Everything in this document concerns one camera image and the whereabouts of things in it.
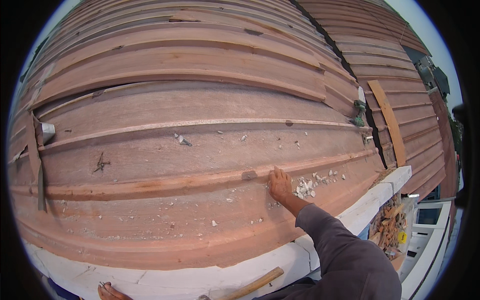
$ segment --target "wooden hammer handle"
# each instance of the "wooden hammer handle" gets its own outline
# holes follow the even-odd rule
[[[252,283],[250,283],[250,284],[248,284],[248,285],[246,285],[242,288],[239,288],[239,289],[231,292],[230,294],[228,294],[226,296],[218,298],[217,300],[235,300],[235,299],[238,299],[240,297],[243,297],[245,295],[250,294],[253,291],[258,290],[259,288],[263,287],[264,285],[266,285],[270,281],[272,281],[276,278],[279,278],[282,274],[283,274],[282,268],[276,267],[275,269],[273,269],[272,271],[263,275],[259,279],[253,281]]]

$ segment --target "gray sleeve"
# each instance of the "gray sleeve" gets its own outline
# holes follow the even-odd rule
[[[306,205],[300,210],[295,227],[302,228],[313,239],[322,276],[332,271],[355,270],[396,275],[392,264],[377,245],[359,239],[340,220],[315,204]]]

